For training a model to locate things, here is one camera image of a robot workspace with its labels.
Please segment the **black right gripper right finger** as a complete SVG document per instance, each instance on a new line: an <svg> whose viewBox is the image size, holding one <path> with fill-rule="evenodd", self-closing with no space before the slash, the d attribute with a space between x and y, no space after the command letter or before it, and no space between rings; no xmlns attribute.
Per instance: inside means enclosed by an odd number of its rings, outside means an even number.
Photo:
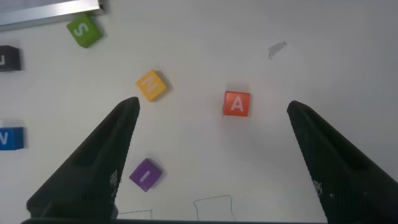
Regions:
<svg viewBox="0 0 398 224"><path fill-rule="evenodd" d="M311 107L287 113L328 223L397 223L397 182Z"/></svg>

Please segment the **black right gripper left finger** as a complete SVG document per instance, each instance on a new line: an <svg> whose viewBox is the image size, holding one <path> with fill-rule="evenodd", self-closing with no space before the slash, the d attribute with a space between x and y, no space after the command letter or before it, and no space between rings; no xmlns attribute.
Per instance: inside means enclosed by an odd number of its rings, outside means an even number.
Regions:
<svg viewBox="0 0 398 224"><path fill-rule="evenodd" d="M139 110L137 97L116 105L28 199L30 221L117 217L115 199Z"/></svg>

